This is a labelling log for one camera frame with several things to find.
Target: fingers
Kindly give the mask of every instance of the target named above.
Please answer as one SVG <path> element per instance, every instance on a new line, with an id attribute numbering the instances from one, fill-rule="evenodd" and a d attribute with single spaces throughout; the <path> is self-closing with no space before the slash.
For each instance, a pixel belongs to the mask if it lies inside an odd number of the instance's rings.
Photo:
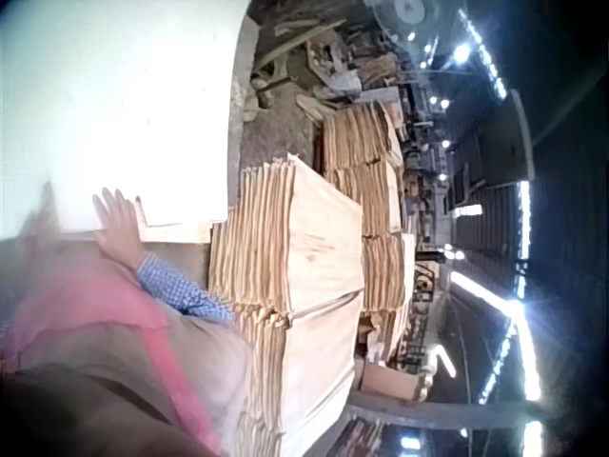
<path id="1" fill-rule="evenodd" d="M 102 226 L 107 228 L 110 216 L 108 214 L 108 210 L 102 203 L 102 200 L 97 195 L 93 195 L 93 205 L 95 206 L 95 212 L 97 212 L 97 217 L 99 217 Z"/>
<path id="2" fill-rule="evenodd" d="M 108 215 L 110 218 L 116 217 L 119 213 L 118 204 L 116 203 L 116 199 L 112 195 L 112 193 L 108 190 L 108 188 L 102 189 L 102 196 L 106 201 L 106 207 L 108 208 Z"/>
<path id="3" fill-rule="evenodd" d="M 107 188 L 103 188 L 102 196 L 106 204 L 104 205 L 102 200 L 97 195 L 94 195 L 93 205 L 104 228 L 107 228 L 109 224 L 138 227 L 135 206 L 123 196 L 123 193 L 119 189 L 112 195 Z"/>
<path id="4" fill-rule="evenodd" d="M 114 192 L 114 196 L 116 198 L 116 207 L 118 208 L 123 224 L 130 224 L 131 207 L 129 202 L 125 199 L 123 193 L 119 189 Z"/>

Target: person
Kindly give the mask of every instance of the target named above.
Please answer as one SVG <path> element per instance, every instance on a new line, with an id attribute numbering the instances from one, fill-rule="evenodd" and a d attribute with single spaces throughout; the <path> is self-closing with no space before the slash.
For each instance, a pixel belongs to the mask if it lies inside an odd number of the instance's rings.
<path id="1" fill-rule="evenodd" d="M 38 253 L 2 338 L 14 435 L 58 455 L 229 451 L 250 349 L 224 303 L 146 252 L 135 206 L 102 196 L 99 250 Z"/>

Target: person's arm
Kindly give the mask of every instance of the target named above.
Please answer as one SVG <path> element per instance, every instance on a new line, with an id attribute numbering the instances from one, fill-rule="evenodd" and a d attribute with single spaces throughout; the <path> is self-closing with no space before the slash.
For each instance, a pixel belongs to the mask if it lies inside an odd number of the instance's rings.
<path id="1" fill-rule="evenodd" d="M 232 321 L 232 313 L 217 298 L 188 281 L 170 264 L 148 252 L 136 271 L 146 292 L 188 316 L 221 322 Z"/>
<path id="2" fill-rule="evenodd" d="M 131 269 L 154 298 L 162 300 L 184 315 L 222 322 L 232 314 L 219 300 L 211 298 L 195 283 L 152 253 L 146 253 L 140 240 L 135 206 L 120 190 L 112 195 L 103 189 L 106 204 L 95 195 L 93 204 L 105 230 L 95 233 L 95 241 L 110 259 Z"/>

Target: wood scrap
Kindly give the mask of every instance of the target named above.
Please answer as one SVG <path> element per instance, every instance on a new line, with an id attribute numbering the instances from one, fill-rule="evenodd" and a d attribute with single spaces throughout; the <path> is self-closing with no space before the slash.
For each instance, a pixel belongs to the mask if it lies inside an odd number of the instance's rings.
<path id="1" fill-rule="evenodd" d="M 303 29 L 305 27 L 315 27 L 320 24 L 319 19 L 299 19 L 295 21 L 285 21 L 277 24 L 274 27 L 275 36 L 281 36 L 295 29 Z"/>
<path id="2" fill-rule="evenodd" d="M 298 105 L 311 121 L 321 124 L 326 116 L 331 116 L 336 112 L 335 109 L 324 105 L 316 98 L 299 93 L 296 95 L 296 105 Z"/>
<path id="3" fill-rule="evenodd" d="M 382 86 L 384 78 L 396 77 L 397 72 L 398 57 L 393 52 L 368 60 L 358 69 L 364 89 L 374 89 Z"/>
<path id="4" fill-rule="evenodd" d="M 275 60 L 280 55 L 285 54 L 285 53 L 289 52 L 290 50 L 293 50 L 297 46 L 304 44 L 306 42 L 306 40 L 313 38 L 314 36 L 319 35 L 320 33 L 323 33 L 326 30 L 336 29 L 337 27 L 344 24 L 344 22 L 345 22 L 345 19 L 342 19 L 340 21 L 335 21 L 330 24 L 320 25 L 320 26 L 314 27 L 312 29 L 309 29 L 304 33 L 301 33 L 300 35 L 297 35 L 294 38 L 291 38 L 290 40 L 287 40 L 286 42 L 282 43 L 277 48 L 270 50 L 266 54 L 262 55 L 259 59 L 257 59 L 256 63 L 254 64 L 254 71 L 260 70 L 265 65 L 270 64 L 273 60 Z"/>

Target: fluorescent light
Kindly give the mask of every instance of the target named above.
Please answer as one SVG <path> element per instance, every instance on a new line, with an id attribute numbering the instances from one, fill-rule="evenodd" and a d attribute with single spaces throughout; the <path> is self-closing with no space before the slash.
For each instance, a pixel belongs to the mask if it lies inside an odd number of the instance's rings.
<path id="1" fill-rule="evenodd" d="M 488 50 L 484 47 L 484 45 L 480 46 L 480 53 L 482 54 L 482 61 L 486 65 L 491 65 L 493 60 L 491 59 L 491 54 L 488 53 Z"/>
<path id="2" fill-rule="evenodd" d="M 526 290 L 526 279 L 521 274 L 518 275 L 518 288 L 516 294 L 521 300 L 524 298 L 524 291 Z"/>
<path id="3" fill-rule="evenodd" d="M 521 359 L 522 359 L 522 370 L 524 371 L 524 396 L 529 401 L 537 401 L 541 398 L 541 387 L 540 387 L 540 376 L 537 372 L 537 359 L 535 356 L 535 347 L 533 345 L 533 337 L 531 336 L 531 330 L 529 329 L 526 316 L 524 314 L 524 307 L 518 300 L 503 300 L 490 290 L 483 288 L 480 284 L 475 283 L 471 279 L 463 276 L 456 271 L 450 273 L 450 281 L 464 288 L 468 292 L 482 298 L 493 308 L 498 309 L 507 317 L 511 317 L 513 325 L 519 336 L 519 342 L 521 346 Z M 513 334 L 513 330 L 508 331 L 509 335 Z M 495 385 L 495 373 L 493 372 L 484 388 L 485 392 L 490 393 L 493 386 Z"/>
<path id="4" fill-rule="evenodd" d="M 538 421 L 529 422 L 524 427 L 522 457 L 541 457 L 543 455 L 542 432 L 543 427 Z"/>
<path id="5" fill-rule="evenodd" d="M 522 227 L 521 227 L 521 249 L 519 257 L 522 260 L 529 258 L 529 247 L 531 245 L 531 194 L 528 181 L 519 183 L 521 195 Z"/>
<path id="6" fill-rule="evenodd" d="M 457 286 L 464 288 L 469 293 L 476 295 L 479 298 L 482 298 L 486 303 L 488 303 L 491 307 L 498 309 L 506 316 L 509 316 L 510 311 L 508 309 L 507 303 L 502 298 L 498 297 L 490 290 L 483 288 L 480 284 L 475 283 L 468 277 L 453 271 L 450 273 L 450 281 L 455 283 Z"/>
<path id="7" fill-rule="evenodd" d="M 448 375 L 451 378 L 454 378 L 457 376 L 457 370 L 455 369 L 455 366 L 453 365 L 452 361 L 450 360 L 450 357 L 448 357 L 448 354 L 446 353 L 446 349 L 444 348 L 444 346 L 435 345 L 434 348 L 431 349 L 431 354 L 435 355 L 436 357 L 440 357 L 440 360 L 442 360 L 442 363 L 444 364 L 444 367 L 446 368 L 446 371 L 448 372 Z"/>
<path id="8" fill-rule="evenodd" d="M 402 437 L 402 447 L 404 449 L 419 450 L 419 449 L 421 449 L 421 442 L 419 441 L 419 438 L 403 436 Z"/>
<path id="9" fill-rule="evenodd" d="M 476 31 L 476 29 L 474 29 L 474 26 L 471 25 L 470 23 L 470 27 L 469 27 L 469 31 L 472 34 L 472 36 L 474 37 L 474 40 L 476 41 L 476 43 L 478 43 L 479 45 L 482 44 L 482 37 L 480 36 L 480 34 Z"/>
<path id="10" fill-rule="evenodd" d="M 497 81 L 495 81 L 495 87 L 497 88 L 497 93 L 499 94 L 499 97 L 501 97 L 501 99 L 505 98 L 505 96 L 507 95 L 507 91 L 505 90 L 505 86 L 503 85 L 503 81 L 501 80 L 501 78 L 497 78 Z"/>
<path id="11" fill-rule="evenodd" d="M 466 207 L 458 207 L 453 211 L 453 217 L 456 219 L 461 216 L 480 216 L 482 214 L 482 205 L 467 205 Z"/>
<path id="12" fill-rule="evenodd" d="M 467 59 L 469 59 L 469 53 L 471 51 L 472 50 L 467 43 L 462 43 L 458 45 L 455 48 L 455 51 L 453 52 L 453 58 L 455 59 L 455 62 L 457 62 L 458 64 L 463 64 L 467 62 Z"/>

